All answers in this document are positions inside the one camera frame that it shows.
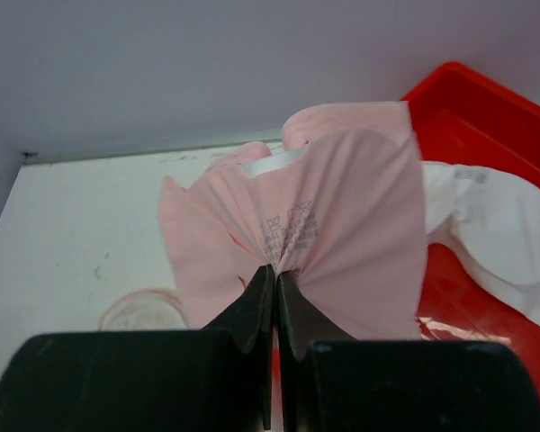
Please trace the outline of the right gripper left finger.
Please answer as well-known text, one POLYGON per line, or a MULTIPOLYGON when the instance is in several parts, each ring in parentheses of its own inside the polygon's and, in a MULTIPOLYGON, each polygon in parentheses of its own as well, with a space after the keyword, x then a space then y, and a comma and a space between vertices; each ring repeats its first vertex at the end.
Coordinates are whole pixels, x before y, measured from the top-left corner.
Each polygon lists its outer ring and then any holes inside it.
POLYGON ((262 431, 271 427, 275 273, 204 328, 42 334, 0 379, 0 431, 262 431))

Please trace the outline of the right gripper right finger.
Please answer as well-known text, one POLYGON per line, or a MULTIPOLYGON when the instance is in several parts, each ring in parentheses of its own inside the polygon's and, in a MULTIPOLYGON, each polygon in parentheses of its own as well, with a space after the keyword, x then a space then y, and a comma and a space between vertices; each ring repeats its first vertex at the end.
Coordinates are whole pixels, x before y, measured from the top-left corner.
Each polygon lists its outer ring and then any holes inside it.
POLYGON ((540 397, 518 357, 485 341, 359 340, 276 282, 287 431, 540 431, 540 397))

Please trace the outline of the floral fabric laundry bag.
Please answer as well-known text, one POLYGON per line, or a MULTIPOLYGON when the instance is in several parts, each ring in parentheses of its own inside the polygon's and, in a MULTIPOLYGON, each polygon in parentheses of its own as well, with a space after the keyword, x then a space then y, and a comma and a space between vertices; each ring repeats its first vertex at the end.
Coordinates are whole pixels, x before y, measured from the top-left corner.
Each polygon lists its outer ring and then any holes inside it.
POLYGON ((177 294, 165 288, 129 292, 115 301, 99 320, 100 331, 186 329, 177 294))

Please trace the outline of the pink bra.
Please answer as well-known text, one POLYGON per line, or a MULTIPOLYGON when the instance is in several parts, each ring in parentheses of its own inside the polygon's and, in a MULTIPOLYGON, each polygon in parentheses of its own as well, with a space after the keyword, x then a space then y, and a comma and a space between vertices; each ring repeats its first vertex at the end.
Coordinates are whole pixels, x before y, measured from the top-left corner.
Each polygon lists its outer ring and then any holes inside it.
POLYGON ((164 179, 158 218, 187 325, 206 326, 260 266, 361 339, 416 339, 428 246, 419 145, 404 102, 332 103, 242 146, 192 185, 164 179))

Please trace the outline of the white bra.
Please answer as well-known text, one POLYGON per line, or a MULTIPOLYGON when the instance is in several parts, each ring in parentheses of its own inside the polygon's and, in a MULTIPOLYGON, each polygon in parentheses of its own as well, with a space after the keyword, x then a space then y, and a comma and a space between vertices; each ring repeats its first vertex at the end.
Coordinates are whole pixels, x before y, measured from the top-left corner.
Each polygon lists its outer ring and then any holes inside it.
POLYGON ((486 166, 422 167, 427 242, 449 248, 484 291, 540 326, 540 188, 486 166))

